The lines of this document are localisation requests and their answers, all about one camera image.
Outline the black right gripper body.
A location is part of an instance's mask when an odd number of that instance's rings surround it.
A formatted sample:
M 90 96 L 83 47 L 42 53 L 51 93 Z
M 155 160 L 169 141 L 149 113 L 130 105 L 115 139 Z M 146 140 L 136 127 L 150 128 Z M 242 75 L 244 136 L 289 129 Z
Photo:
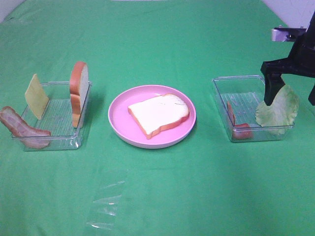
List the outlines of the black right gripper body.
M 288 57 L 265 61 L 261 72 L 266 74 L 295 74 L 313 78 L 315 76 L 315 17 L 310 20 L 306 32 L 297 37 Z

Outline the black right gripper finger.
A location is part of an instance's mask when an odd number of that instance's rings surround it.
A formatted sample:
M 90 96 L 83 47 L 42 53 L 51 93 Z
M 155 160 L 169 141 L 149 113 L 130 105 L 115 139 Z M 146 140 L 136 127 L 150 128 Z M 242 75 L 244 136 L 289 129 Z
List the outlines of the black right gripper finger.
M 312 88 L 309 97 L 308 97 L 308 101 L 314 106 L 315 105 L 315 86 Z
M 264 102 L 267 106 L 270 106 L 280 89 L 285 85 L 285 82 L 281 78 L 281 74 L 266 74 L 265 79 L 265 95 Z

